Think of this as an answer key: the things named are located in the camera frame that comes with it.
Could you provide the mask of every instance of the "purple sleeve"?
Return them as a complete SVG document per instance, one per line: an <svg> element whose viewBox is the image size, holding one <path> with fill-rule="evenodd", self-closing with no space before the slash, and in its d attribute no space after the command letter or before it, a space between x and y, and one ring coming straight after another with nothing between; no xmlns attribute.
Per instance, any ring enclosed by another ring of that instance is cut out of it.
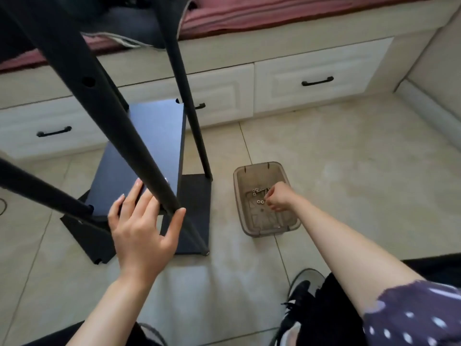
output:
<svg viewBox="0 0 461 346"><path fill-rule="evenodd" d="M387 289L363 317L368 344L461 346L461 291L416 281Z"/></svg>

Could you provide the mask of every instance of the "screw hole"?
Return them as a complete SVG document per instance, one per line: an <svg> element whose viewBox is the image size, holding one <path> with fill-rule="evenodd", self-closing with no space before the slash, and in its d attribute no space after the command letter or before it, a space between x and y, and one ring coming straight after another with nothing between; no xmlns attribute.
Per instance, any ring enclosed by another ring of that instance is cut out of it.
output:
<svg viewBox="0 0 461 346"><path fill-rule="evenodd" d="M82 84L86 87L94 87L96 84L96 80L93 77L84 76L84 78L82 79Z"/></svg>

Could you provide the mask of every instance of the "translucent plastic container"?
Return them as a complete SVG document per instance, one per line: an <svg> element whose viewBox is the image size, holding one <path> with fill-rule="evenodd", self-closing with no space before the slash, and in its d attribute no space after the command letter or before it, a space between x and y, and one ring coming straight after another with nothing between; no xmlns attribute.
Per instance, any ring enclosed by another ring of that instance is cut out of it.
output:
<svg viewBox="0 0 461 346"><path fill-rule="evenodd" d="M242 166L234 171L235 198L245 234L263 237L293 231L301 225L291 211L276 213L263 201L266 192L279 181L290 184L284 168L275 161Z"/></svg>

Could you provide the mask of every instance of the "tile floor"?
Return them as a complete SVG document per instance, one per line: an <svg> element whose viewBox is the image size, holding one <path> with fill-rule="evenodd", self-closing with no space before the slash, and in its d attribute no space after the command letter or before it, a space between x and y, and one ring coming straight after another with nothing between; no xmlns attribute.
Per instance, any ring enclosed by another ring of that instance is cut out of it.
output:
<svg viewBox="0 0 461 346"><path fill-rule="evenodd" d="M303 228L244 235L235 168L280 162L291 185L399 258L459 251L461 154L391 94L204 129L214 182L211 255L176 257L157 279L139 321L171 345L267 345L288 278L329 272ZM26 168L78 197L101 150ZM191 135L184 173L200 173ZM0 340L21 345L84 319L118 275L93 265L60 214L0 190Z"/></svg>

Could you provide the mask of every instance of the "white wall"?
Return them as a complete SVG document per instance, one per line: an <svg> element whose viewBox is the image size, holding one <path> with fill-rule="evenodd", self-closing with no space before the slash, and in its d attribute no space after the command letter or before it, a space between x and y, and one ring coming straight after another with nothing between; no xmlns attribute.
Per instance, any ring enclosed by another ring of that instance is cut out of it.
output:
<svg viewBox="0 0 461 346"><path fill-rule="evenodd" d="M461 118L461 12L436 34L408 75L410 81Z"/></svg>

